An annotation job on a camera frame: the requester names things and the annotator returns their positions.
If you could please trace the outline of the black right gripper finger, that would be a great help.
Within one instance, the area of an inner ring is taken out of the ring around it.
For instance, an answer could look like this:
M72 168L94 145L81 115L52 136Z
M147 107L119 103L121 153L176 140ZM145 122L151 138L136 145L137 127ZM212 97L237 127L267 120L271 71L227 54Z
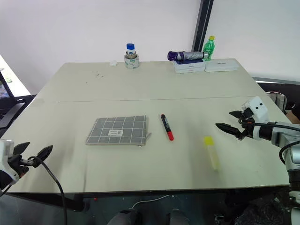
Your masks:
M243 134L235 127L232 127L225 123L216 123L215 125L217 126L217 128L219 128L220 130L222 130L225 133L231 134L238 139L243 138Z
M230 115L232 115L233 117L237 118L237 119L244 119L244 112L243 111L231 111L229 112Z

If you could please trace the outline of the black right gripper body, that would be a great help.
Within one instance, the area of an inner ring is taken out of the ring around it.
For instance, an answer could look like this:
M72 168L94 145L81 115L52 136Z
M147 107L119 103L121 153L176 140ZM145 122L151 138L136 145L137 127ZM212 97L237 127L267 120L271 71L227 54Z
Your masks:
M243 140L245 137L253 138L253 129L252 125L255 121L253 119L254 113L250 109L246 109L244 112L244 119L238 119L238 123L244 128L242 131L243 138L239 140Z

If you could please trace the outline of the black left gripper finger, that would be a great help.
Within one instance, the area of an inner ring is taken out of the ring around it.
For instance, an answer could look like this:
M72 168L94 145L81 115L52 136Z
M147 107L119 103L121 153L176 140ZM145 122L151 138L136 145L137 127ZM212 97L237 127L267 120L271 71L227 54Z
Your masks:
M21 155L29 145L30 145L30 142L24 142L24 143L16 145L14 147L13 154Z
M44 162L49 155L51 154L53 150L53 145L49 145L47 147L44 147L35 157L34 161L35 162Z

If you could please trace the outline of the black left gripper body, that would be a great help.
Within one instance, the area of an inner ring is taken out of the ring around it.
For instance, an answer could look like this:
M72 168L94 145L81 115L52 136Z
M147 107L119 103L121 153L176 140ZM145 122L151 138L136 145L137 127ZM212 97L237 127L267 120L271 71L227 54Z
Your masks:
M40 165L40 162L34 157L30 157L25 160L22 159L21 155L13 155L8 159L8 165L13 169L13 174L8 175L12 178L21 178L24 174L29 171L29 166L37 168Z

